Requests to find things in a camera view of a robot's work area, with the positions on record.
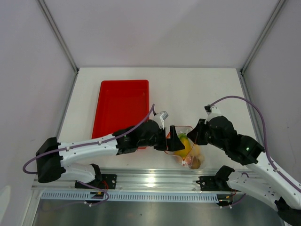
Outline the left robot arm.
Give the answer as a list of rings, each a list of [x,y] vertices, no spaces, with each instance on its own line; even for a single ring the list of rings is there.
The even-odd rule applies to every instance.
[[[159,151],[178,151],[185,148],[175,127],[166,130],[154,120],[116,131],[104,137],[83,142],[59,143],[56,137],[48,138],[36,152],[39,183],[49,183],[60,178],[81,181],[98,188],[102,175],[96,164],[82,165],[79,161],[105,155],[134,153],[139,147],[152,146]]]

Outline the green apple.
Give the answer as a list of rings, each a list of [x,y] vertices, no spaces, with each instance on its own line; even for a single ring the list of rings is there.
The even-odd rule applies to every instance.
[[[179,138],[180,140],[182,140],[182,139],[187,139],[187,135],[186,135],[185,133],[181,133],[181,134],[178,135],[178,138]]]

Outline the pink peach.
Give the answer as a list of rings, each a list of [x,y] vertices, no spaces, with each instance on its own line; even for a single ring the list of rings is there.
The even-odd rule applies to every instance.
[[[189,167],[192,164],[192,158],[188,155],[182,160],[182,165]]]

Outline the orange yellow fruit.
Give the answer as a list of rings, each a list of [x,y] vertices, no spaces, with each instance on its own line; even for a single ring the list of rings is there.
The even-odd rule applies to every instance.
[[[191,157],[198,157],[201,154],[201,148],[198,145],[193,145],[190,151]]]

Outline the clear zip top bag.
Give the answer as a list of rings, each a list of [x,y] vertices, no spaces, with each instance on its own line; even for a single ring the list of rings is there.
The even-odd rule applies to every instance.
[[[205,156],[201,147],[194,144],[187,134],[192,131],[191,126],[175,126],[178,138],[184,145],[184,149],[179,151],[164,151],[165,154],[172,156],[176,163],[190,170],[200,170],[205,167]]]

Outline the brown kiwi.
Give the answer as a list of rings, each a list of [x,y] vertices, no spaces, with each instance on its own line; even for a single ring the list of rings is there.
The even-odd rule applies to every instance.
[[[201,166],[201,161],[198,158],[193,158],[190,168],[192,170],[197,170],[200,168],[200,166]]]

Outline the yellow green mango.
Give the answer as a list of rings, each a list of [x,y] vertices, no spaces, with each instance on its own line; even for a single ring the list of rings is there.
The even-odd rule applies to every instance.
[[[191,150],[191,145],[190,145],[190,141],[187,137],[182,136],[180,137],[180,141],[182,142],[182,144],[184,145],[184,149],[175,151],[175,155],[182,157],[183,159],[185,159],[185,157],[188,155],[188,153]]]

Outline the red plastic tray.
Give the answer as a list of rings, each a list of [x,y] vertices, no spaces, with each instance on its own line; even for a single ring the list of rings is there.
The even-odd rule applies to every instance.
[[[149,113],[147,80],[102,81],[92,138],[137,125]]]

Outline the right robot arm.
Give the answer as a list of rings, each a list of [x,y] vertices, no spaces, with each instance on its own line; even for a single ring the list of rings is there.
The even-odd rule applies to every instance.
[[[200,119],[187,134],[197,145],[211,144],[233,161],[256,172],[268,184],[251,180],[228,166],[222,166],[214,177],[215,186],[244,192],[274,209],[278,216],[292,226],[301,224],[301,185],[292,180],[267,158],[267,151],[255,139],[236,132],[233,124],[224,116],[207,121]]]

